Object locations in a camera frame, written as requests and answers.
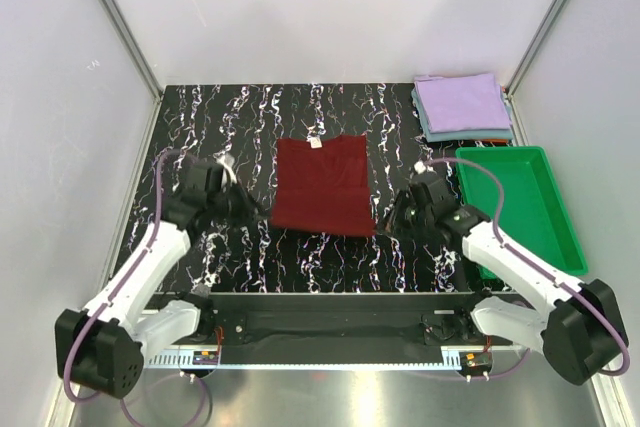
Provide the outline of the dark red t shirt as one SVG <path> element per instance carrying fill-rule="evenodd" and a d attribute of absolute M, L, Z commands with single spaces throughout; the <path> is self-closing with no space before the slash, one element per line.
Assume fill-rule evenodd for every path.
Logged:
<path fill-rule="evenodd" d="M 347 237 L 374 235 L 364 135 L 281 138 L 276 162 L 273 226 Z"/>

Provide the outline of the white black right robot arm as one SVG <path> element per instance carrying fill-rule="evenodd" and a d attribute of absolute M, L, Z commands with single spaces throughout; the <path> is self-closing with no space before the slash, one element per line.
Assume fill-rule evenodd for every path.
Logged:
<path fill-rule="evenodd" d="M 631 366 L 629 339 L 614 290 L 573 277 L 522 247 L 473 205 L 458 202 L 443 179 L 423 172 L 401 190 L 380 231 L 409 240 L 441 239 L 487 268 L 524 298 L 524 305 L 483 294 L 454 318 L 466 343 L 500 337 L 544 356 L 565 381 L 582 385 L 596 374 L 618 377 Z"/>

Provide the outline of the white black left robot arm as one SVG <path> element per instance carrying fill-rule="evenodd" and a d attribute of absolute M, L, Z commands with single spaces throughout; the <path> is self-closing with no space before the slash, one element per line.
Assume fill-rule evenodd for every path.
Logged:
<path fill-rule="evenodd" d="M 54 324 L 57 372 L 66 397 L 83 402 L 75 387 L 115 399 L 126 397 L 147 360 L 185 337 L 196 343 L 215 333 L 203 301 L 174 300 L 142 315 L 169 271 L 213 224 L 245 226 L 264 210 L 239 183 L 235 160 L 223 154 L 197 159 L 176 190 L 156 189 L 156 212 L 131 256 L 80 310 L 65 309 Z"/>

